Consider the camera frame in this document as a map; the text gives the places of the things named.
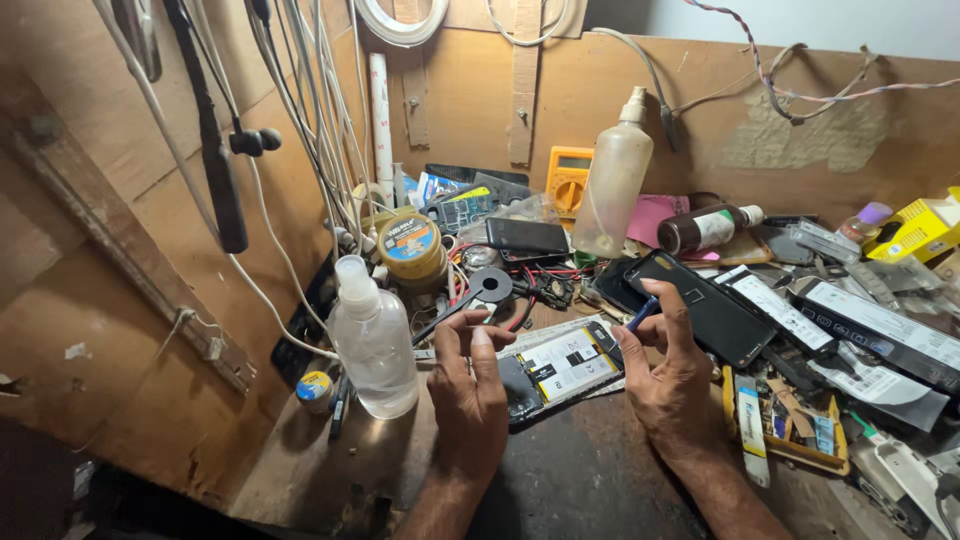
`small bottle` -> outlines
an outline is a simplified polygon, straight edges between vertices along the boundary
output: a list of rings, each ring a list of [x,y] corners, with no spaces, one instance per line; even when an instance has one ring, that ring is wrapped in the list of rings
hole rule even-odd
[[[762,221],[763,210],[756,205],[723,203],[664,219],[657,225],[657,242],[670,255],[695,252],[725,244]]]
[[[335,270],[340,302],[327,321],[333,347],[370,415],[396,418],[420,397],[407,310],[376,288],[360,257],[340,258]]]
[[[843,222],[837,232],[862,246],[880,233],[880,224],[894,214],[882,203],[870,203],[854,217]]]
[[[597,137],[573,226],[573,247],[578,251],[608,258],[619,257],[623,251],[627,226],[654,151],[653,139],[640,129],[646,93],[646,88],[634,86],[620,120]]]

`finger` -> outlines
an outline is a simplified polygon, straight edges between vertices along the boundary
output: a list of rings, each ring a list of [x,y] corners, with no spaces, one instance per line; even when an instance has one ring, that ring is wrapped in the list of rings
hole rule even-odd
[[[493,348],[495,350],[502,351],[504,347],[510,345],[516,341],[516,334],[511,331],[506,331],[498,327],[491,326],[479,326],[474,327],[475,329],[483,329],[487,335],[493,341]],[[467,328],[465,331],[460,332],[460,354],[463,356],[470,356],[470,344],[473,340],[473,330]]]
[[[666,345],[666,321],[663,320],[663,314],[651,315],[640,321],[634,335],[644,347]]]
[[[679,348],[685,353],[696,350],[693,341],[693,327],[690,326],[690,310],[684,304],[677,287],[671,282],[659,282],[643,278],[643,288],[660,299],[660,310],[665,321],[666,339],[669,347]],[[675,356],[676,359],[689,359],[688,355]]]
[[[481,403],[507,403],[507,391],[500,382],[500,372],[496,368],[496,351],[493,341],[483,327],[473,329],[470,340],[470,357],[473,359],[473,373],[477,378],[477,394]]]
[[[490,312],[485,309],[462,309],[446,318],[441,325],[447,325],[453,331],[461,332],[467,327],[483,324],[490,317]]]
[[[623,327],[611,329],[613,338],[620,345],[623,367],[627,372],[627,390],[643,394],[650,384],[650,364],[647,354],[636,336]]]
[[[437,367],[444,370],[450,380],[469,379],[470,370],[460,354],[460,334],[443,321],[434,330],[434,349],[437,353]]]

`pink paper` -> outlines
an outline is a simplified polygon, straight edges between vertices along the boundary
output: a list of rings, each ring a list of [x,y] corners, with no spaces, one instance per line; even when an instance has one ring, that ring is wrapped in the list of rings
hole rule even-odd
[[[668,217],[690,211],[690,202],[685,197],[672,195],[640,195],[636,199],[634,214],[627,227],[627,237],[659,248],[657,225]]]

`multimeter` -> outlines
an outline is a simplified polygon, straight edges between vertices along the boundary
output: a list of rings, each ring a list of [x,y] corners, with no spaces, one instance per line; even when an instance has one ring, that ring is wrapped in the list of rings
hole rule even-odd
[[[568,219],[577,217],[592,161],[592,148],[554,146],[550,149],[546,192],[553,194],[559,217]]]

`earbud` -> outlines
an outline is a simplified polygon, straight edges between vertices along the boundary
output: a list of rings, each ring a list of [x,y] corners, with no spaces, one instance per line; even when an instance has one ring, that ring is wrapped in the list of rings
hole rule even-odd
[[[265,150],[276,150],[281,144],[283,144],[283,137],[273,128],[264,128],[260,131],[244,130],[230,134],[230,151],[253,158],[263,156]]]

